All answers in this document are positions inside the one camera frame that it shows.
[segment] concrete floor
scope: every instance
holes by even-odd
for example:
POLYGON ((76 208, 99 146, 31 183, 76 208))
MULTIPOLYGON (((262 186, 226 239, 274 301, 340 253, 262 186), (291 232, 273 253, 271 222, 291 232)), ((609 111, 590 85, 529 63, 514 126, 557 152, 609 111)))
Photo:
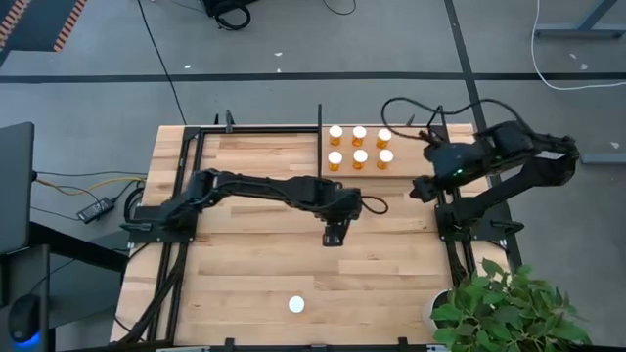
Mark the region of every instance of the concrete floor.
MULTIPOLYGON (((196 0, 177 0, 200 7, 196 0)), ((349 0, 329 0, 338 7, 349 0)), ((591 6, 586 0, 545 0, 542 22, 573 21, 591 6)), ((272 73, 350 71, 461 72, 442 1, 358 0, 357 11, 340 17, 321 0, 260 1, 250 6, 252 23, 241 32, 218 30, 203 14, 169 0, 145 1, 148 22, 170 73, 272 73)), ((474 72, 532 72, 529 34, 533 1, 455 0, 474 72)), ((626 18, 618 2, 607 22, 626 18)), ((552 72, 626 71, 626 39, 542 39, 536 47, 540 67, 552 72)), ((61 53, 12 52, 0 67, 8 75, 162 74, 134 0, 90 0, 61 53)), ((554 82, 570 86, 606 82, 554 82)), ((557 92, 538 81, 479 81, 481 98, 515 107, 538 132, 569 134, 582 152, 620 152, 626 148, 623 114, 626 87, 557 92), (611 142, 621 144, 615 150, 611 142)), ((353 79, 307 81, 177 82, 181 105, 192 124, 211 123, 229 109, 238 123, 312 123, 316 106, 328 122, 379 122, 388 98, 408 96, 448 109, 466 105, 463 80, 353 79)), ((36 125, 35 168, 59 172, 105 169, 146 171, 157 128, 179 124, 167 83, 0 84, 0 125, 36 125)), ((509 116, 485 107, 487 123, 509 116)), ((397 122, 415 113, 393 107, 397 122)), ((458 121, 471 122, 470 112, 458 121)), ((590 320, 596 343, 626 346, 626 239, 619 198, 626 168, 580 166, 562 188, 531 190, 510 201, 522 259, 536 275, 570 292, 581 315, 590 320)), ((87 186, 101 178, 61 179, 87 186)), ((115 195, 121 186, 100 190, 115 195)), ((33 187, 33 204, 73 214, 88 198, 65 198, 33 187)), ((84 226, 32 213, 34 220, 84 239, 115 230, 121 215, 84 226)), ((61 350, 108 341, 112 312, 59 329, 61 350)))

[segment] white ball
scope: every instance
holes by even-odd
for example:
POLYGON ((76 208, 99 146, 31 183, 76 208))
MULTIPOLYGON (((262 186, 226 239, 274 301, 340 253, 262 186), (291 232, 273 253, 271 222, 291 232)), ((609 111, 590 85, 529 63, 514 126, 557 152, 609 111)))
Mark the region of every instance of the white ball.
POLYGON ((290 310, 293 313, 302 313, 304 310, 304 299, 300 296, 294 296, 290 299, 290 310))

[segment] computer mouse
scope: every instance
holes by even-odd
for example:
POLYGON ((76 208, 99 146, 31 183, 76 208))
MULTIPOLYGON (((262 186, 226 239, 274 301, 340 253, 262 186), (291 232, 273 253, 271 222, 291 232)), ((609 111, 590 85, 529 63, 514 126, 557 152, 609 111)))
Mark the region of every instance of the computer mouse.
POLYGON ((39 331, 39 297, 18 298, 9 311, 9 335, 15 342, 27 342, 39 331))

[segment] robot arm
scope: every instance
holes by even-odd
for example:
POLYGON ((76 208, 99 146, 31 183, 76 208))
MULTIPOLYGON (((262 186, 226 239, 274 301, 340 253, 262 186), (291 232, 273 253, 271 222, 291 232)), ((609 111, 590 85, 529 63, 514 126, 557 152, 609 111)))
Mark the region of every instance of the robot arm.
POLYGON ((425 149, 434 176, 413 181, 412 198, 428 202, 437 193, 461 187, 489 174, 522 165, 521 171, 474 198, 457 198, 447 204, 454 222, 463 225, 490 207, 532 187, 560 186, 572 177, 578 151, 574 140, 536 134, 517 121, 507 121, 474 135, 473 144, 437 143, 425 149))
POLYGON ((207 169, 192 175, 187 192, 161 205, 160 225, 175 230, 187 215, 228 196, 278 200, 312 212, 326 222, 324 246, 343 245, 350 221, 359 218, 362 208, 361 191, 345 189, 340 182, 311 176, 275 180, 207 169))

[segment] wire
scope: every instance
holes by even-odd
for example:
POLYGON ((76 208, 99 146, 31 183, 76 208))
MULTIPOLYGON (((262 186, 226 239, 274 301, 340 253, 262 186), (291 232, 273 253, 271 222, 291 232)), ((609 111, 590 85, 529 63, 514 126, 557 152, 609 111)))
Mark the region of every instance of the wire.
POLYGON ((61 192, 64 195, 67 196, 78 196, 78 195, 82 195, 85 193, 89 193, 89 191, 95 190, 99 187, 105 186, 109 183, 113 183, 113 182, 123 182, 123 181, 140 181, 143 182, 145 179, 143 178, 138 178, 138 177, 118 177, 118 178, 112 178, 110 180, 107 181, 103 181, 103 182, 99 182, 95 185, 89 186, 86 190, 83 189, 79 189, 77 187, 72 187, 72 186, 57 186, 55 184, 53 184, 52 182, 49 181, 45 181, 45 180, 35 180, 35 182, 42 184, 44 186, 48 186, 48 187, 52 187, 54 189, 56 189, 57 191, 61 192), (67 192, 64 191, 63 188, 74 188, 76 190, 79 190, 79 192, 67 192))
POLYGON ((75 261, 76 261, 76 259, 71 259, 71 260, 70 260, 69 262, 67 262, 66 264, 64 264, 64 265, 62 265, 62 266, 58 267, 57 269, 55 269, 55 270, 51 271, 50 273, 48 273, 48 275, 46 275, 46 276, 44 276, 43 278, 41 278, 41 280, 39 280, 39 281, 37 282, 37 284, 35 284, 35 285, 34 285, 34 286, 30 289, 30 293, 33 293, 33 292, 35 291, 35 289, 36 289, 39 285, 41 285, 41 283, 43 283, 43 282, 44 282, 44 280, 46 280, 46 279, 50 278, 50 277, 52 276, 52 274, 54 274, 54 273, 58 272, 59 270, 61 270, 61 269, 65 268, 67 265, 69 265, 69 264, 71 264, 71 263, 73 263, 73 262, 75 262, 75 261))
POLYGON ((191 6, 187 6, 187 5, 181 4, 181 3, 177 2, 176 0, 169 0, 169 1, 171 1, 172 3, 178 5, 178 6, 182 7, 182 8, 193 10, 193 11, 198 11, 199 13, 201 13, 203 15, 206 15, 206 12, 201 10, 201 9, 197 9, 197 8, 194 8, 194 7, 191 7, 191 6))
POLYGON ((367 205, 364 201, 361 200, 361 204, 363 204, 363 206, 370 210, 370 212, 372 212, 373 214, 377 214, 377 215, 384 215, 387 213, 387 211, 389 211, 389 204, 387 204, 386 201, 384 201, 384 199, 379 198, 379 197, 374 197, 374 196, 361 196, 361 199, 374 199, 379 201, 380 203, 382 203, 382 205, 384 205, 384 210, 373 210, 369 205, 367 205))
POLYGON ((326 2, 326 0, 322 0, 322 2, 324 3, 324 5, 326 5, 326 7, 327 7, 329 10, 333 11, 334 13, 336 13, 336 14, 338 14, 338 15, 348 16, 348 15, 351 15, 353 12, 355 12, 355 11, 356 11, 356 0, 352 0, 352 4, 353 4, 354 6, 352 7, 352 10, 350 10, 350 11, 348 11, 348 12, 346 12, 346 13, 341 13, 341 12, 339 12, 339 11, 337 11, 337 10, 333 9, 333 8, 332 8, 332 7, 331 7, 331 6, 330 6, 330 5, 326 2))
POLYGON ((555 85, 550 84, 546 78, 539 71, 539 67, 537 67, 537 60, 535 59, 535 32, 537 31, 537 22, 539 21, 539 13, 541 12, 541 0, 537 0, 537 16, 535 17, 535 23, 532 25, 532 32, 530 33, 530 56, 532 57, 532 64, 535 66, 535 72, 539 75, 539 78, 544 82, 548 87, 559 90, 559 91, 574 91, 574 90, 582 90, 589 88, 612 88, 617 86, 626 85, 626 82, 619 83, 611 83, 611 84, 592 84, 580 87, 557 87, 555 85))
POLYGON ((392 128, 391 126, 389 126, 389 123, 387 122, 386 116, 385 116, 385 111, 387 109, 387 106, 393 102, 407 102, 407 103, 411 103, 417 107, 420 107, 426 111, 430 111, 432 113, 440 113, 442 115, 456 115, 459 114, 465 110, 471 109, 477 105, 481 105, 483 103, 492 103, 495 105, 498 105, 502 108, 504 108, 505 110, 507 110, 508 112, 510 112, 515 119, 517 120, 517 122, 519 122, 519 124, 526 130, 526 132, 534 135, 535 132, 528 126, 528 124, 526 123, 526 121, 524 121, 524 119, 521 117, 521 115, 515 111, 515 109, 513 109, 510 105, 503 103, 499 100, 496 99, 491 99, 491 98, 485 98, 485 99, 481 99, 477 102, 473 102, 470 103, 458 110, 452 110, 452 111, 446 111, 446 110, 442 110, 440 108, 437 109, 433 109, 423 103, 420 103, 416 100, 410 99, 410 98, 406 98, 406 97, 395 97, 395 98, 391 98, 388 101, 386 101, 383 105, 382 105, 382 109, 380 110, 380 118, 382 119, 382 124, 384 125, 384 127, 386 127, 389 131, 391 131, 391 133, 395 134, 396 136, 399 137, 403 137, 403 138, 409 138, 409 139, 414 139, 414 140, 421 140, 423 141, 425 138, 421 137, 421 136, 412 136, 412 135, 408 135, 408 134, 404 134, 402 132, 398 132, 397 130, 395 130, 394 128, 392 128))
POLYGON ((96 175, 107 175, 107 174, 122 174, 122 175, 148 175, 145 172, 130 172, 130 171, 101 171, 101 172, 90 172, 84 174, 63 174, 58 172, 49 172, 49 171, 36 171, 36 173, 40 175, 53 175, 53 176, 67 176, 67 177, 83 177, 83 176, 96 176, 96 175))
POLYGON ((150 26, 148 25, 148 21, 146 20, 146 14, 144 13, 144 7, 141 4, 141 0, 137 0, 137 4, 139 5, 139 10, 141 11, 141 17, 144 20, 144 24, 146 25, 146 30, 148 31, 148 35, 150 35, 150 40, 153 42, 153 46, 155 47, 156 55, 158 56, 158 60, 160 61, 160 65, 163 67, 163 71, 165 72, 165 76, 167 77, 167 81, 169 81, 170 87, 172 87, 172 93, 174 93, 174 99, 176 100, 176 106, 178 107, 178 112, 180 112, 180 118, 183 120, 183 123, 187 125, 187 119, 185 118, 185 113, 183 113, 183 109, 180 107, 180 102, 178 101, 178 94, 176 94, 176 88, 174 87, 174 82, 172 82, 172 77, 169 76, 169 72, 167 72, 167 67, 165 67, 165 63, 163 62, 163 58, 160 56, 160 51, 158 50, 157 43, 155 42, 155 38, 153 37, 153 33, 150 30, 150 26))
POLYGON ((123 188, 123 189, 119 192, 119 194, 117 194, 117 196, 115 196, 115 197, 113 197, 113 198, 111 199, 111 202, 112 202, 112 203, 116 203, 116 202, 119 200, 119 198, 120 198, 120 197, 124 194, 124 192, 126 192, 126 190, 128 190, 128 188, 130 187, 130 185, 135 184, 135 185, 136 185, 135 189, 138 189, 138 188, 139 188, 139 185, 140 185, 142 182, 143 182, 143 181, 131 181, 131 182, 129 182, 126 186, 124 186, 124 188, 123 188))
POLYGON ((67 220, 72 220, 72 221, 81 221, 81 220, 80 220, 80 219, 78 219, 78 218, 72 218, 72 217, 70 217, 70 216, 65 216, 65 215, 63 215, 63 214, 59 214, 59 213, 54 212, 54 211, 41 209, 41 208, 38 208, 38 207, 36 207, 36 206, 32 206, 32 205, 31 205, 31 206, 30 206, 30 208, 31 208, 32 210, 37 210, 37 211, 45 212, 45 213, 48 213, 48 214, 51 214, 51 215, 60 216, 60 217, 65 218, 65 219, 67 219, 67 220))
POLYGON ((139 248, 137 248, 137 250, 135 250, 132 254, 130 254, 130 256, 128 257, 128 261, 130 261, 130 259, 134 258, 135 255, 139 254, 142 250, 146 249, 146 247, 148 246, 149 243, 144 243, 142 246, 140 246, 139 248))

